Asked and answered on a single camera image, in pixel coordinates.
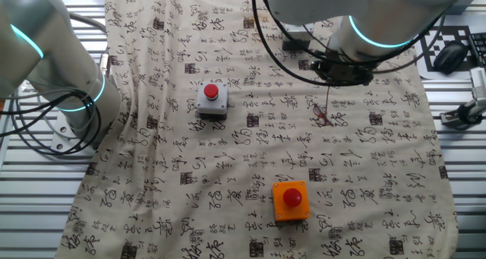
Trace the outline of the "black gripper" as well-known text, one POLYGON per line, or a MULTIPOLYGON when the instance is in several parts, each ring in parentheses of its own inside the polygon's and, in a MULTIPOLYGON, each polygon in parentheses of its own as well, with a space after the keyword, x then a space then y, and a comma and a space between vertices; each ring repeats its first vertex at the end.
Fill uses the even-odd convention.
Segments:
POLYGON ((320 78, 324 86, 328 86, 330 83, 334 87, 367 86, 374 78, 375 64, 358 65, 318 60, 310 64, 310 69, 320 78))

